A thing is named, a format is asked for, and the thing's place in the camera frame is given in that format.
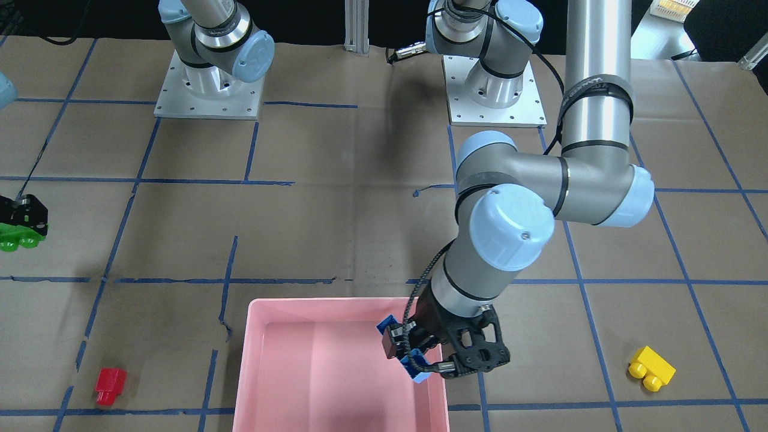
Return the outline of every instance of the blue tape line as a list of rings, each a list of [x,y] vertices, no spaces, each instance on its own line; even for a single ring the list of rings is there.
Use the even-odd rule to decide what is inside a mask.
[[[0,417],[53,417],[58,415],[57,410],[0,410]],[[178,415],[232,415],[234,408],[168,408],[165,410],[99,410],[97,408],[71,408],[64,411],[65,417],[70,416],[178,416]]]
[[[71,104],[155,105],[156,101],[107,101],[102,99],[72,99]]]
[[[768,405],[768,398],[760,399],[739,399],[739,403],[742,405]]]
[[[451,167],[453,168],[453,191],[458,195],[458,182],[456,181],[456,149],[453,145],[453,130],[451,125],[446,127],[448,130],[448,146],[451,149]]]
[[[688,87],[688,82],[685,80],[685,77],[683,76],[683,72],[680,70],[679,67],[677,67],[677,63],[675,63],[674,61],[672,62],[672,65],[674,66],[675,71],[677,71],[677,76],[679,76],[680,80],[683,82],[683,86],[685,86],[685,91],[688,92],[688,96],[690,96],[690,100],[694,103],[696,110],[699,112],[699,116],[701,117],[701,120],[704,122],[704,126],[707,126],[707,131],[710,133],[710,137],[712,137],[712,141],[715,143],[715,147],[717,147],[717,151],[720,153],[720,157],[723,159],[723,162],[725,162],[726,167],[728,167],[728,172],[730,172],[730,176],[733,177],[733,183],[736,183],[736,187],[741,191],[741,197],[744,199],[746,206],[750,209],[750,213],[752,213],[752,217],[757,223],[758,228],[760,228],[760,232],[763,233],[763,237],[768,241],[768,232],[766,232],[766,229],[763,226],[763,222],[760,221],[760,217],[757,215],[755,208],[752,206],[752,202],[750,201],[749,197],[746,196],[746,193],[744,192],[744,188],[741,186],[741,182],[739,181],[739,178],[736,176],[736,172],[733,170],[733,167],[731,167],[730,162],[728,161],[728,157],[726,157],[725,155],[725,151],[723,151],[723,148],[720,146],[720,142],[717,140],[717,137],[715,136],[714,131],[712,131],[712,127],[710,126],[710,123],[707,121],[707,117],[704,115],[704,112],[701,110],[701,107],[699,106],[699,102],[694,97],[694,93],[690,90],[690,87]],[[745,428],[747,428],[746,421],[743,422],[743,425]]]
[[[245,177],[243,177],[244,181],[248,181],[248,177],[250,177],[250,166],[253,164],[253,153],[256,152],[256,137],[259,134],[259,122],[257,121],[253,125],[253,135],[250,139],[250,150],[248,151],[248,162],[245,166]]]
[[[69,386],[67,391],[64,392],[64,398],[61,399],[61,407],[59,407],[58,413],[56,414],[56,423],[53,425],[53,432],[59,432],[61,430],[61,423],[64,421],[64,415],[69,406],[69,398],[72,397],[73,389],[74,386]]]
[[[56,282],[66,284],[87,284],[89,277],[27,277],[27,276],[0,276],[0,281],[14,282]]]
[[[680,399],[680,400],[626,400],[618,402],[622,408],[636,407],[699,407],[699,406],[717,406],[732,405],[730,399]]]
[[[611,411],[614,414],[616,431],[622,432],[623,427],[621,426],[621,418],[619,417],[619,410],[618,410],[618,406],[616,405],[616,397],[614,396],[614,389],[611,386],[611,378],[608,376],[608,368],[605,364],[605,357],[603,356],[603,348],[600,345],[598,328],[594,323],[592,308],[589,305],[589,297],[587,296],[587,288],[584,286],[584,278],[581,275],[581,268],[579,267],[578,257],[576,256],[576,248],[574,246],[573,238],[571,237],[571,230],[568,228],[567,222],[563,222],[563,229],[565,230],[565,238],[568,240],[568,249],[571,250],[571,259],[574,262],[574,269],[576,270],[576,278],[579,280],[579,283],[578,283],[579,290],[581,291],[581,299],[584,302],[584,309],[587,311],[587,319],[589,320],[589,328],[592,333],[592,340],[594,341],[594,347],[598,352],[600,369],[603,372],[603,380],[605,381],[605,390],[608,392],[608,400],[611,403]]]
[[[24,181],[21,175],[0,175],[0,180]],[[81,181],[94,183],[134,183],[135,178],[105,178],[105,177],[31,177],[30,181]],[[260,180],[223,180],[223,179],[193,179],[193,178],[142,178],[139,183],[168,183],[168,184],[248,184],[262,186],[292,186],[295,181],[260,181]]]
[[[234,408],[209,408],[208,412],[207,412],[207,415],[209,415],[209,416],[210,415],[227,416],[227,415],[232,415],[232,414],[235,414],[235,409]]]
[[[170,279],[164,277],[121,277],[115,284],[223,284],[224,279]]]
[[[556,402],[542,404],[490,404],[490,410],[583,410],[593,408],[610,408],[610,402]]]
[[[109,258],[107,259],[107,265],[104,268],[104,274],[101,277],[101,283],[99,284],[99,288],[96,293],[96,298],[94,299],[94,304],[93,304],[93,307],[91,308],[91,316],[88,318],[88,324],[85,326],[86,339],[88,339],[91,336],[91,331],[93,330],[94,322],[96,321],[96,313],[98,312],[98,305],[101,303],[101,296],[104,294],[104,287],[109,278],[109,272],[112,269],[112,263],[114,262],[114,257],[118,253],[118,248],[120,247],[120,240],[123,238],[125,225],[128,222],[128,216],[131,214],[131,209],[134,206],[136,191],[138,190],[138,187],[140,184],[141,175],[144,173],[144,169],[147,167],[147,161],[149,160],[149,155],[152,152],[152,147],[154,146],[154,139],[157,137],[157,130],[160,127],[160,121],[161,119],[157,118],[157,120],[154,123],[154,128],[152,129],[152,135],[150,135],[149,142],[147,143],[147,149],[144,151],[144,158],[141,160],[141,166],[139,167],[139,171],[136,174],[136,178],[134,179],[134,187],[131,192],[131,197],[128,198],[128,203],[125,206],[125,211],[123,212],[123,218],[120,221],[120,227],[118,228],[118,233],[114,237],[114,242],[112,243],[112,249],[109,253]]]
[[[456,405],[448,405],[449,411],[480,411],[480,405],[474,405],[474,404],[456,404]]]
[[[674,67],[677,69],[677,65],[674,64],[674,61],[672,62],[672,65],[674,65]],[[690,89],[688,89],[688,91],[689,91],[689,95],[693,99],[693,95],[690,93]],[[638,163],[640,163],[641,167],[645,167],[645,163],[643,162],[643,158],[640,155],[640,151],[637,149],[637,143],[634,141],[634,137],[632,136],[632,134],[630,134],[630,143],[632,144],[634,153],[637,156]],[[688,286],[688,292],[690,294],[690,298],[694,303],[694,307],[696,308],[696,313],[699,315],[699,320],[701,321],[701,325],[704,328],[704,333],[707,335],[707,340],[710,343],[712,353],[714,354],[715,360],[717,361],[717,366],[720,368],[720,373],[723,375],[723,379],[725,380],[726,387],[728,388],[728,393],[730,394],[731,403],[736,408],[736,412],[739,416],[739,420],[741,420],[741,426],[744,429],[744,432],[750,432],[750,427],[747,426],[746,424],[746,418],[744,417],[744,412],[741,410],[739,401],[736,398],[736,392],[733,390],[733,385],[730,382],[728,373],[726,372],[725,366],[723,365],[723,361],[720,358],[720,352],[717,350],[717,346],[715,345],[714,338],[712,338],[712,333],[710,332],[709,325],[707,325],[707,319],[704,317],[704,313],[701,310],[701,306],[699,304],[699,299],[696,296],[696,291],[694,290],[693,282],[690,279],[688,270],[685,267],[685,263],[683,262],[683,256],[680,254],[680,249],[677,247],[677,242],[674,240],[674,236],[672,235],[672,230],[670,229],[669,222],[667,222],[667,217],[664,215],[664,210],[661,209],[661,203],[659,202],[659,197],[657,194],[654,194],[654,205],[656,206],[656,210],[659,212],[659,218],[661,219],[661,224],[664,226],[664,230],[667,232],[667,237],[669,238],[670,244],[672,245],[672,251],[674,252],[675,258],[677,259],[678,265],[680,265],[680,271],[683,272],[683,278],[685,279],[686,285]]]
[[[69,93],[67,93],[68,101],[72,99],[74,90],[78,87],[78,84],[80,84],[80,78],[83,78],[83,72],[85,72],[85,66],[88,65],[88,60],[91,60],[91,55],[94,53],[94,48],[96,48],[96,42],[98,42],[98,39],[94,39],[94,41],[91,43],[91,47],[88,49],[88,53],[85,55],[85,60],[83,61],[83,65],[80,67],[80,70],[78,71],[78,76],[74,78],[74,84],[72,85],[72,88],[69,89]]]
[[[351,108],[357,109],[357,105],[340,105],[340,104],[310,104],[307,102],[291,102],[291,101],[268,101],[264,102],[265,105],[292,105],[298,107],[315,107],[315,108]]]
[[[52,417],[59,410],[0,410],[0,417]]]
[[[74,359],[74,368],[77,372],[80,371],[80,364],[83,362],[83,356],[85,356],[85,347],[88,346],[88,342],[80,341],[80,349],[78,350],[78,356]]]
[[[232,327],[224,320],[227,312],[227,298],[230,296],[230,279],[232,278],[232,264],[235,262],[235,253],[237,253],[237,236],[232,240],[232,249],[230,257],[227,260],[227,272],[224,275],[224,285],[221,290],[221,312],[219,313],[219,322],[227,329],[227,342],[232,339]]]
[[[478,372],[478,387],[480,390],[480,412],[482,413],[482,424],[485,432],[491,432],[491,419],[488,416],[488,398],[485,395],[485,376]]]
[[[541,150],[547,150],[547,141],[544,139],[544,131],[541,129],[541,126],[537,127],[538,129],[538,140],[541,141]]]
[[[226,279],[168,279],[168,278],[152,278],[152,277],[122,277],[114,281],[115,284],[223,284]],[[248,277],[231,277],[229,279],[230,284],[264,284],[264,285],[280,285],[280,284],[324,284],[330,285],[336,280],[335,277],[330,279],[256,279]]]
[[[335,277],[330,279],[249,279],[245,277],[233,277],[230,282],[233,284],[323,284],[330,285],[336,280]]]
[[[692,194],[768,194],[763,189],[696,189],[696,188],[656,188],[656,192],[676,192]]]
[[[61,103],[64,103],[66,101],[67,101],[66,99],[54,99],[54,98],[51,98],[51,99],[47,99],[47,98],[43,98],[43,99],[37,99],[37,98],[16,98],[16,102],[49,102],[49,103],[61,104]]]
[[[170,408],[167,410],[99,410],[94,408],[67,410],[67,416],[177,416],[200,415],[200,408]]]
[[[200,423],[197,424],[197,432],[205,432],[205,416],[208,411],[208,403],[210,402],[210,389],[214,386],[214,373],[216,372],[216,357],[218,357],[219,351],[212,350],[210,352],[210,365],[208,366],[208,379],[205,382],[205,395],[203,396],[203,409],[200,413]]]

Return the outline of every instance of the blue tape grid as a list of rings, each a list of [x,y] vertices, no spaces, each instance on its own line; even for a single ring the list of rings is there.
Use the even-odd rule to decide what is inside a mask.
[[[4,37],[2,40],[0,40],[0,46],[2,46],[5,43],[5,40],[7,39],[7,36]],[[106,100],[84,100],[84,99],[71,99],[72,94],[74,93],[74,90],[77,86],[77,83],[79,82],[82,73],[84,71],[84,68],[86,64],[88,63],[88,59],[91,56],[91,53],[93,52],[93,48],[96,44],[97,40],[94,40],[91,44],[91,48],[89,49],[89,52],[86,56],[86,59],[78,73],[78,76],[76,78],[75,83],[73,84],[68,96],[66,99],[32,99],[32,98],[20,98],[19,101],[47,101],[47,102],[56,102],[56,103],[62,103],[62,109],[59,111],[58,117],[56,118],[56,121],[54,125],[51,127],[51,131],[48,135],[48,140],[50,140],[51,136],[53,135],[56,126],[58,125],[59,121],[61,120],[61,117],[64,114],[64,110],[66,108],[66,105],[69,103],[92,103],[92,104],[134,104],[134,105],[153,105],[154,101],[106,101]],[[743,196],[744,201],[746,202],[748,208],[750,209],[750,212],[752,213],[753,217],[755,218],[756,223],[760,227],[761,232],[763,233],[766,238],[768,238],[768,235],[766,235],[766,231],[764,226],[762,225],[761,220],[757,216],[756,212],[754,211],[754,208],[747,197],[746,194],[766,194],[768,191],[766,190],[756,190],[756,189],[744,189],[741,186],[741,183],[739,182],[735,171],[730,166],[729,161],[727,160],[726,155],[724,154],[719,141],[717,140],[717,137],[713,133],[709,122],[707,121],[706,117],[704,116],[704,113],[702,112],[700,106],[698,105],[698,102],[696,101],[695,97],[693,96],[693,93],[691,92],[687,82],[685,81],[684,76],[682,75],[680,69],[673,63],[674,67],[677,70],[678,75],[680,76],[680,80],[683,82],[684,87],[686,88],[688,95],[691,97],[692,102],[694,103],[696,109],[698,110],[704,124],[707,126],[707,130],[710,133],[711,138],[713,139],[714,144],[716,145],[718,151],[720,152],[721,158],[723,159],[723,162],[726,164],[729,172],[731,173],[734,183],[737,186],[737,189],[696,189],[696,188],[658,188],[657,191],[664,192],[664,193],[737,193],[741,194]],[[308,104],[308,103],[302,103],[302,102],[290,102],[290,101],[271,101],[271,102],[265,102],[265,105],[297,105],[297,106],[309,106],[309,107],[320,107],[320,108],[357,108],[356,105],[331,105],[331,104]],[[243,181],[230,181],[230,180],[187,180],[187,179],[143,179],[141,178],[141,174],[143,173],[144,166],[146,165],[146,161],[149,155],[149,152],[151,150],[152,142],[154,141],[154,136],[157,133],[157,126],[159,125],[159,119],[155,125],[155,129],[153,131],[153,137],[151,139],[151,143],[147,146],[147,152],[145,154],[142,168],[140,168],[140,173],[137,176],[137,178],[54,178],[54,177],[39,177],[35,178],[33,177],[32,180],[34,181],[112,181],[112,182],[133,182],[134,183],[134,193],[137,189],[137,186],[140,183],[202,183],[202,184],[263,184],[263,185],[291,185],[293,182],[291,181],[250,181],[248,180],[249,173],[250,173],[250,165],[253,160],[253,151],[255,149],[256,144],[256,135],[258,131],[258,123],[256,123],[254,127],[254,133],[253,133],[253,140],[251,143],[251,149],[249,154],[249,163],[247,165],[247,172],[245,174],[245,177]],[[447,132],[449,136],[449,144],[451,147],[451,158],[452,158],[452,166],[454,168],[455,172],[455,150],[454,150],[454,142],[453,142],[453,136],[452,136],[452,129],[449,125],[447,127]],[[540,137],[543,140],[543,133],[541,131],[541,128],[539,128],[539,134]],[[634,139],[632,141],[632,145],[634,148],[634,151],[637,154],[638,161],[641,163],[641,166],[643,165],[643,162],[641,160],[641,157],[639,155],[639,152],[637,150],[637,146],[634,143]],[[24,180],[24,178],[21,177],[14,177],[14,176],[6,176],[6,177],[0,177],[0,179],[3,180]],[[437,184],[429,186],[428,188],[451,188],[455,187],[454,184]],[[101,286],[99,293],[97,294],[97,298],[94,300],[94,309],[91,313],[91,318],[88,322],[88,328],[86,331],[86,336],[90,334],[90,329],[92,329],[93,320],[95,319],[95,312],[98,308],[98,301],[101,298],[101,294],[103,292],[103,286],[106,283],[108,279],[108,270],[111,267],[111,262],[114,259],[114,253],[117,250],[117,247],[119,245],[119,238],[122,235],[122,231],[124,229],[125,221],[127,220],[127,215],[130,213],[130,206],[132,205],[133,198],[129,200],[128,206],[126,208],[126,212],[124,214],[124,219],[121,222],[121,228],[118,230],[118,236],[115,239],[115,244],[113,246],[113,250],[110,256],[110,260],[108,261],[108,266],[105,269],[104,277],[102,278]],[[584,284],[645,284],[645,283],[652,283],[652,284],[687,284],[689,287],[689,291],[692,297],[692,300],[694,301],[694,305],[696,306],[697,313],[699,314],[699,317],[702,321],[702,325],[704,327],[705,333],[707,334],[707,338],[710,342],[710,346],[713,349],[713,353],[717,359],[717,363],[720,367],[720,370],[723,374],[723,379],[726,381],[726,384],[728,386],[729,392],[731,394],[731,399],[703,399],[703,400],[643,400],[643,401],[609,401],[609,402],[589,402],[589,403],[561,403],[561,404],[488,404],[485,396],[485,380],[481,374],[478,375],[478,386],[481,394],[481,405],[452,405],[449,406],[449,410],[480,410],[483,412],[483,420],[484,420],[484,426],[485,430],[490,430],[490,426],[488,423],[488,410],[551,410],[551,409],[580,409],[580,408],[607,408],[610,407],[614,411],[614,417],[618,419],[616,408],[617,407],[662,407],[662,406],[692,406],[692,405],[703,405],[703,406],[709,406],[709,405],[734,405],[737,409],[737,413],[739,414],[739,418],[742,422],[743,429],[749,430],[749,427],[746,425],[746,420],[744,418],[743,412],[740,408],[740,405],[766,405],[768,404],[768,398],[767,399],[738,399],[736,398],[735,392],[733,391],[733,386],[730,383],[730,379],[727,376],[727,372],[725,371],[725,368],[722,364],[722,360],[720,359],[719,352],[717,351],[717,346],[714,343],[714,340],[712,338],[712,335],[709,331],[709,327],[707,325],[707,322],[703,316],[703,312],[700,308],[700,305],[698,303],[698,300],[696,298],[695,290],[693,289],[694,284],[722,284],[722,285],[768,285],[768,281],[722,281],[722,280],[694,280],[690,279],[687,271],[685,270],[684,263],[682,262],[682,258],[680,256],[680,252],[677,249],[677,245],[674,241],[674,238],[672,236],[671,230],[669,229],[669,225],[666,221],[666,218],[664,217],[664,213],[661,210],[660,203],[657,200],[657,198],[654,199],[654,204],[657,207],[657,210],[659,211],[659,214],[661,216],[662,222],[664,223],[665,230],[667,231],[667,235],[670,239],[670,242],[673,245],[673,249],[676,254],[676,258],[681,266],[681,270],[684,274],[684,279],[584,279],[581,277],[581,271],[578,269],[578,259],[575,255],[575,250],[573,249],[573,244],[570,236],[570,231],[568,230],[567,224],[564,223],[564,227],[566,229],[566,236],[568,238],[569,247],[571,248],[572,257],[574,258],[574,266],[576,267],[577,271],[577,279],[521,279],[516,280],[515,283],[518,284],[551,284],[551,283],[560,283],[560,284],[579,284],[580,289],[582,290],[582,295],[585,300],[585,307],[587,308],[588,315],[591,315],[591,311],[589,309],[588,305],[588,299],[586,297],[586,291],[584,290]],[[235,238],[233,242],[233,252],[237,247],[237,238]],[[220,279],[190,279],[190,280],[184,280],[184,281],[176,281],[171,279],[118,279],[115,282],[116,283],[224,283],[225,288],[223,290],[223,298],[222,298],[222,311],[226,307],[226,297],[227,297],[227,287],[228,283],[238,283],[238,284],[330,284],[333,282],[334,278],[332,279],[233,279],[230,278],[230,272],[231,272],[231,264],[233,260],[234,253],[230,254],[230,262],[227,266],[227,277],[225,277],[223,280]],[[39,282],[39,281],[50,281],[50,282],[61,282],[61,283],[88,283],[90,281],[89,277],[13,277],[13,276],[3,276],[0,277],[0,281],[2,280],[13,280],[13,281],[19,281],[19,282]],[[415,283],[415,279],[407,281],[407,283]],[[596,346],[598,348],[598,356],[601,358],[601,368],[604,369],[604,359],[602,359],[601,356],[601,350],[599,348],[599,341],[597,340],[596,332],[594,332],[594,322],[591,322],[591,327],[593,327],[593,337],[595,337],[596,340]],[[81,353],[78,354],[78,366],[79,361],[82,359],[82,353],[84,352],[86,340],[82,341],[81,345]],[[68,415],[131,415],[131,414],[143,414],[143,415],[179,415],[179,414],[187,414],[187,415],[200,415],[200,425],[201,427],[204,427],[205,419],[204,417],[206,415],[217,415],[217,414],[233,414],[234,409],[233,408],[209,408],[207,406],[207,403],[210,401],[210,388],[213,382],[215,367],[216,367],[216,357],[217,357],[217,351],[213,350],[211,355],[211,363],[209,367],[209,374],[208,374],[208,380],[206,385],[206,393],[204,397],[204,405],[202,408],[178,408],[178,409],[170,409],[170,410],[70,410],[67,408],[69,399],[71,397],[71,393],[73,390],[73,387],[69,387],[65,391],[64,398],[62,399],[61,407],[58,410],[0,410],[0,416],[56,416],[56,424],[55,424],[55,430],[58,430],[61,427],[61,422],[63,420],[64,416]],[[607,378],[607,375],[604,371],[604,377],[606,379],[606,385],[607,389],[609,390],[609,398],[611,397],[611,387],[610,387],[610,381]],[[617,428],[618,430],[621,429],[621,424],[617,422]]]
[[[757,226],[760,227],[760,232],[763,233],[763,237],[766,240],[768,240],[768,233],[766,233],[766,229],[763,226],[763,222],[760,221],[760,217],[757,216],[757,212],[755,212],[755,208],[752,206],[752,202],[750,201],[750,198],[746,195],[744,188],[741,187],[741,182],[739,181],[739,178],[736,176],[736,172],[733,170],[733,167],[731,167],[730,162],[728,161],[728,157],[726,157],[725,152],[723,151],[723,148],[720,146],[720,142],[717,140],[717,137],[715,136],[714,131],[712,131],[712,127],[710,126],[710,123],[707,120],[707,117],[704,115],[704,112],[701,110],[701,107],[699,106],[699,102],[696,100],[696,97],[694,97],[693,92],[690,90],[690,87],[688,86],[688,82],[685,80],[685,77],[683,76],[683,72],[680,70],[680,67],[677,66],[677,63],[675,61],[672,62],[672,65],[674,66],[674,70],[677,72],[677,76],[679,76],[680,80],[683,82],[683,86],[685,87],[685,91],[688,92],[688,96],[690,96],[690,100],[694,103],[694,106],[696,107],[696,111],[699,112],[699,116],[701,117],[701,120],[704,122],[704,126],[707,127],[707,131],[710,133],[710,137],[712,138],[712,142],[715,144],[715,147],[717,148],[717,152],[720,153],[720,157],[723,159],[723,163],[725,163],[726,168],[728,168],[728,172],[730,172],[730,176],[733,178],[733,183],[736,184],[736,188],[741,193],[741,197],[744,199],[746,206],[750,209],[750,212],[752,213],[752,217],[755,219]]]
[[[541,142],[541,149],[547,149],[547,142],[544,138],[544,132],[541,127],[538,128],[538,138]],[[574,270],[576,271],[576,281],[578,283],[579,291],[581,292],[581,300],[584,302],[584,310],[587,313],[587,320],[589,321],[589,329],[592,333],[592,341],[594,342],[594,348],[598,353],[598,362],[600,363],[600,370],[603,374],[603,381],[605,382],[605,390],[608,394],[608,406],[611,408],[611,413],[614,416],[614,423],[616,424],[616,431],[622,432],[624,429],[621,426],[621,417],[619,417],[619,409],[616,405],[616,396],[614,395],[614,389],[611,386],[611,377],[608,376],[608,368],[605,363],[605,356],[603,355],[603,348],[600,345],[600,337],[598,336],[598,327],[594,322],[594,316],[592,315],[592,308],[589,304],[589,296],[587,295],[587,288],[584,283],[584,277],[581,274],[581,267],[578,264],[578,257],[576,255],[576,247],[574,246],[573,238],[571,237],[571,229],[568,227],[568,222],[563,221],[563,229],[565,230],[565,238],[568,241],[568,249],[571,252],[571,260],[574,263]]]
[[[634,136],[630,134],[630,143],[632,145],[632,149],[634,150],[635,155],[637,156],[637,161],[640,163],[641,167],[645,167],[645,163],[643,162],[643,158],[640,155],[640,151],[637,149],[637,144],[634,141]],[[746,424],[746,418],[744,417],[744,412],[741,409],[741,405],[736,397],[736,392],[733,389],[733,385],[731,384],[730,378],[728,377],[728,372],[725,370],[725,366],[723,365],[723,360],[720,358],[720,352],[717,350],[717,345],[715,345],[715,341],[712,337],[712,333],[710,331],[710,327],[707,324],[707,319],[704,317],[704,313],[701,310],[701,305],[699,304],[699,299],[696,296],[696,291],[694,290],[694,283],[690,279],[688,275],[688,270],[685,267],[685,263],[683,262],[683,257],[680,255],[680,249],[677,247],[677,242],[674,240],[674,236],[672,235],[672,230],[670,229],[670,225],[667,222],[667,217],[664,215],[664,210],[661,209],[661,203],[659,202],[658,196],[654,195],[654,205],[656,206],[656,210],[659,212],[659,217],[661,219],[661,223],[664,225],[664,230],[667,232],[667,237],[669,238],[670,243],[672,244],[672,250],[674,251],[675,258],[677,259],[677,263],[680,265],[680,271],[683,272],[683,278],[685,280],[685,284],[688,286],[688,292],[690,293],[690,298],[694,303],[694,307],[696,308],[696,312],[699,315],[699,320],[701,321],[701,325],[704,329],[704,333],[707,335],[707,340],[710,343],[710,347],[712,349],[712,353],[715,357],[715,360],[717,361],[717,366],[720,368],[720,373],[723,375],[723,380],[725,381],[726,387],[728,388],[728,393],[730,394],[731,403],[736,408],[736,412],[739,416],[739,420],[741,421],[741,426],[744,429],[744,432],[750,432],[750,427]]]

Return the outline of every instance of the light blue joint cover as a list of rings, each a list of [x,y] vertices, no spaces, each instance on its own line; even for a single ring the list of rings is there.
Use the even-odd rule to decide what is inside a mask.
[[[515,145],[515,142],[512,140],[512,138],[508,137],[503,132],[499,132],[499,131],[478,132],[476,134],[473,134],[471,137],[467,138],[467,140],[464,141],[464,144],[462,144],[462,147],[458,150],[458,154],[456,155],[456,170],[458,170],[458,167],[462,166],[462,162],[475,151],[485,147],[486,145],[497,144],[497,143],[509,144],[512,147],[514,147],[515,150],[518,149],[518,146]]]
[[[525,36],[530,43],[538,42],[544,28],[544,18],[536,6],[525,0],[499,0],[496,3],[496,15]]]
[[[427,8],[427,13],[430,13],[435,10],[437,7],[437,0],[431,0],[429,2],[429,7]],[[435,47],[435,36],[432,34],[433,29],[435,28],[434,23],[435,22],[435,16],[430,15],[427,17],[427,30],[425,33],[425,40],[424,42],[427,44],[427,51],[439,54],[437,52],[437,47]]]
[[[10,105],[18,97],[18,91],[11,80],[0,72],[0,109]]]
[[[160,0],[157,10],[160,12],[160,20],[163,24],[173,24],[191,16],[181,0]]]
[[[650,178],[650,172],[645,168],[636,165],[632,165],[632,167],[634,168],[634,178],[627,195],[614,213],[598,226],[629,228],[642,221],[648,214],[650,206],[654,203],[656,186]]]
[[[501,271],[533,264],[554,233],[552,210],[532,190],[500,184],[472,209],[469,237],[480,257]]]
[[[243,82],[255,82],[270,70],[275,58],[275,41],[264,30],[252,34],[240,48],[232,66],[232,76]]]

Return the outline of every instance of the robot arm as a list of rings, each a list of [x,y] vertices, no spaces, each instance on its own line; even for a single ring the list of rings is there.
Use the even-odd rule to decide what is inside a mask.
[[[388,355],[407,357],[406,369],[459,377],[508,363],[493,300],[536,260],[554,220],[630,227],[650,209],[650,174],[629,164],[630,12],[628,0],[568,4],[561,157],[519,153],[497,131],[475,134],[459,150],[458,237],[414,316],[382,331]],[[421,353],[437,343],[453,353],[426,365]]]
[[[243,82],[254,82],[272,64],[272,37],[234,0],[160,0],[158,10],[188,71],[216,66]]]

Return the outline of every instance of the metal cylinder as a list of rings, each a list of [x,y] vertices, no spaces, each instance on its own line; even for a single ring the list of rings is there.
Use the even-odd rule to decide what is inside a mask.
[[[197,25],[216,28],[227,22],[235,11],[234,0],[181,0]]]
[[[568,2],[566,89],[599,74],[629,81],[630,19],[630,0]],[[565,115],[563,145],[591,140],[629,144],[629,121],[626,102],[608,96],[583,98]]]

